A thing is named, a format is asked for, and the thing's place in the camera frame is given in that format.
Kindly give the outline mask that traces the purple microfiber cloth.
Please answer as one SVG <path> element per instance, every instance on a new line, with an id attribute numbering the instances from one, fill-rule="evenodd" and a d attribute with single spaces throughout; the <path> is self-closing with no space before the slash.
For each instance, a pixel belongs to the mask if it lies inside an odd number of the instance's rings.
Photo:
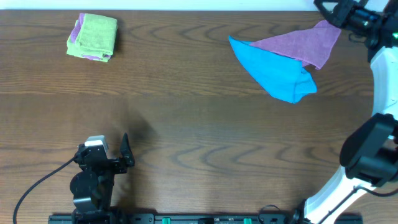
<path id="1" fill-rule="evenodd" d="M 340 34 L 339 28 L 323 20 L 311 29 L 296 30 L 258 40 L 250 45 L 299 60 L 304 67 L 313 65 L 319 70 L 329 59 L 331 50 Z"/>

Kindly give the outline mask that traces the blue microfiber cloth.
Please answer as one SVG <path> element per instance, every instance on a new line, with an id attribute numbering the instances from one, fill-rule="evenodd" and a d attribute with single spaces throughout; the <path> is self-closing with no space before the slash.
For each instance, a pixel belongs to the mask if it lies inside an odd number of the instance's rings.
<path id="1" fill-rule="evenodd" d="M 254 47 L 248 41 L 228 37 L 242 67 L 273 98 L 296 104 L 318 88 L 302 62 Z"/>

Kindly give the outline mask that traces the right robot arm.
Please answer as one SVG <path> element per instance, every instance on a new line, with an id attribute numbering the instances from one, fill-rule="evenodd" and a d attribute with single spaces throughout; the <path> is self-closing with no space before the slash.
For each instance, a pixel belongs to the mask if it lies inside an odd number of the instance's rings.
<path id="1" fill-rule="evenodd" d="M 373 112 L 344 142 L 336 173 L 302 202 L 291 223 L 362 223 L 361 215 L 344 213 L 353 202 L 364 194 L 397 194 L 375 191 L 397 182 L 397 149 L 384 145 L 397 141 L 397 1 L 388 1 L 382 13 L 366 9 L 366 1 L 339 0 L 331 11 L 324 0 L 314 4 L 330 24 L 364 38 L 374 80 Z"/>

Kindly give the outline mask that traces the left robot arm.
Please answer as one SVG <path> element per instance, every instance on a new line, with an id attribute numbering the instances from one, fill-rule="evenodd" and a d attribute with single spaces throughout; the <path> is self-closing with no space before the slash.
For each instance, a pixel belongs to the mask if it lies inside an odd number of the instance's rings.
<path id="1" fill-rule="evenodd" d="M 73 161 L 81 172 L 70 182 L 73 223 L 129 223 L 127 215 L 111 208 L 114 176 L 127 173 L 135 165 L 128 135 L 124 134 L 119 148 L 120 157 L 108 158 L 108 144 L 103 135 L 90 136 L 78 146 Z"/>

